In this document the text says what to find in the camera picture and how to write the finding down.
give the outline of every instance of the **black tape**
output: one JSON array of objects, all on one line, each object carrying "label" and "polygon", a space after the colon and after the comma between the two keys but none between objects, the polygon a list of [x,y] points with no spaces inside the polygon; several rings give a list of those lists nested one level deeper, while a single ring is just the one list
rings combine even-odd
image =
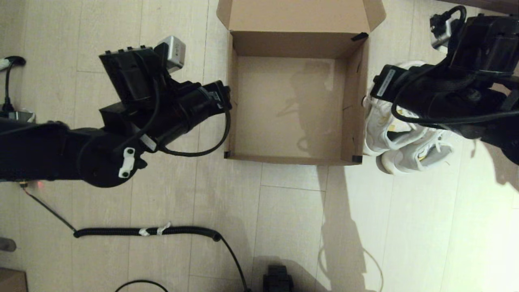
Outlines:
[{"label": "black tape", "polygon": [[351,157],[351,161],[355,163],[362,163],[362,155],[354,155]]},{"label": "black tape", "polygon": [[351,38],[352,41],[356,42],[356,41],[360,41],[361,39],[365,39],[367,38],[369,35],[365,32],[361,32],[359,33],[358,35],[354,36]]}]

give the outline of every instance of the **box flap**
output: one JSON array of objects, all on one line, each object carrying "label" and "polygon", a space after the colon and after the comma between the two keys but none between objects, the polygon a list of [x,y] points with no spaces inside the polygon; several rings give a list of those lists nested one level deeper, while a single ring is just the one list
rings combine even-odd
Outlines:
[{"label": "box flap", "polygon": [[[365,1],[379,7],[379,0]],[[370,32],[364,6],[364,0],[220,0],[217,13],[231,31],[361,33]],[[374,25],[379,14],[370,14]]]},{"label": "box flap", "polygon": [[367,22],[370,25],[370,31],[373,31],[386,19],[386,11],[384,10],[382,0],[364,0],[364,9],[366,11]]}]

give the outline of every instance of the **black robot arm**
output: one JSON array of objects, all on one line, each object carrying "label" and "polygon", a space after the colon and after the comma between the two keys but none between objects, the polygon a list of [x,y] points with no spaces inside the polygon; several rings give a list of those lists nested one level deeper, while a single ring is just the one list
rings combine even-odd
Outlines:
[{"label": "black robot arm", "polygon": [[175,37],[153,49],[129,47],[101,55],[121,99],[100,109],[101,129],[0,118],[0,179],[84,180],[108,188],[146,167],[144,152],[197,156],[166,145],[213,115],[225,113],[228,129],[230,89],[220,81],[202,86],[173,80],[169,73],[183,66],[184,55],[185,45]]},{"label": "black robot arm", "polygon": [[[445,38],[439,25],[458,10],[461,18]],[[519,164],[519,77],[513,76],[519,61],[518,16],[478,15],[465,23],[465,8],[457,6],[431,18],[431,27],[440,39],[433,45],[441,41],[448,47],[446,58],[409,70],[386,65],[371,96],[392,102],[393,115],[405,122],[481,138]],[[494,84],[509,93],[491,89]],[[401,115],[397,105],[419,117]]]}]

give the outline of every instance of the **white sneaker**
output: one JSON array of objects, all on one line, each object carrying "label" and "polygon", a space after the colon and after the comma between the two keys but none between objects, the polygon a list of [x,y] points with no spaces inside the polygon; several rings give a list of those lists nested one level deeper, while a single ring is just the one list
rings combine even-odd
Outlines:
[{"label": "white sneaker", "polygon": [[393,175],[425,171],[439,165],[454,152],[454,147],[445,141],[449,132],[428,129],[420,139],[398,150],[382,155],[384,168]]},{"label": "white sneaker", "polygon": [[[425,63],[422,61],[409,61],[398,66],[409,69],[423,64]],[[425,135],[425,127],[396,119],[391,114],[391,102],[371,97],[367,97],[365,101],[372,105],[364,129],[365,155],[379,156],[386,151],[400,149]],[[416,116],[401,107],[398,107],[398,111],[407,116]]]}]

